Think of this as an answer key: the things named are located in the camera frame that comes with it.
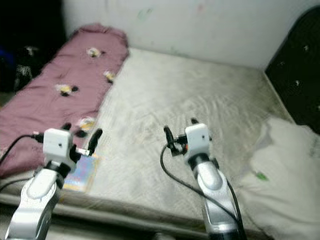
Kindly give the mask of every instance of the colorful booklet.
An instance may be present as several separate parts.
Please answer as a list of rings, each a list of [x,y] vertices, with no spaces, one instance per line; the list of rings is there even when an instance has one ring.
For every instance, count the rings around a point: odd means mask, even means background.
[[[76,164],[74,173],[69,174],[64,180],[63,188],[76,192],[87,192],[96,175],[99,157],[81,156]]]

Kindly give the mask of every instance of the white mattress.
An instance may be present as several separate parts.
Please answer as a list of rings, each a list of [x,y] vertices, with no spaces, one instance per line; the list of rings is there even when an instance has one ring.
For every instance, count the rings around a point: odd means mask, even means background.
[[[203,236],[201,198],[162,172],[164,125],[178,135],[192,117],[207,124],[212,155],[237,191],[261,125],[270,116],[288,119],[258,70],[131,48],[100,108],[96,128],[103,135],[96,152],[103,159],[92,187],[87,194],[66,192],[65,205],[56,211]],[[181,157],[167,153],[164,161],[175,175],[196,184]],[[0,200],[12,201],[17,193]],[[242,214],[245,228],[259,231]]]

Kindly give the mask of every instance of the stain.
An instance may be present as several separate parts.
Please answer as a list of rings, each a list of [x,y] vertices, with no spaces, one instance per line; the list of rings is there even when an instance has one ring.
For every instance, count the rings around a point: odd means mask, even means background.
[[[183,52],[180,52],[179,50],[175,49],[174,46],[171,46],[170,52],[171,52],[173,55],[176,55],[176,56],[179,56],[179,57],[189,58],[189,55],[188,55],[188,54],[185,54],[185,53],[183,53]]]
[[[142,9],[139,11],[137,18],[140,21],[146,21],[153,11],[154,11],[153,8]]]
[[[204,6],[203,4],[199,4],[198,7],[197,7],[197,9],[196,9],[196,12],[197,12],[198,14],[202,14],[203,11],[204,11],[204,9],[205,9],[205,6]]]

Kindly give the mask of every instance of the pink blanket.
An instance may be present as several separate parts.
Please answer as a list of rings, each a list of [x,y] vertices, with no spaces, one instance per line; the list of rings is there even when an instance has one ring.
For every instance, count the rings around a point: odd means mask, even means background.
[[[87,49],[104,54],[90,57]],[[20,91],[0,111],[0,150],[33,131],[60,128],[64,123],[96,117],[111,84],[104,71],[117,73],[128,56],[126,35],[117,29],[92,24],[81,27],[49,62],[42,73]],[[62,96],[56,85],[77,86],[78,91]],[[74,143],[84,139],[74,137]],[[42,144],[31,138],[21,139],[0,165],[0,177],[35,169],[44,163]]]

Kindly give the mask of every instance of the white pillow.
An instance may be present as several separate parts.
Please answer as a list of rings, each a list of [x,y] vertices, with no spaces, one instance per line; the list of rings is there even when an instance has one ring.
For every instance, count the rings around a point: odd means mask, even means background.
[[[271,118],[240,181],[239,198],[276,240],[320,240],[320,136]]]

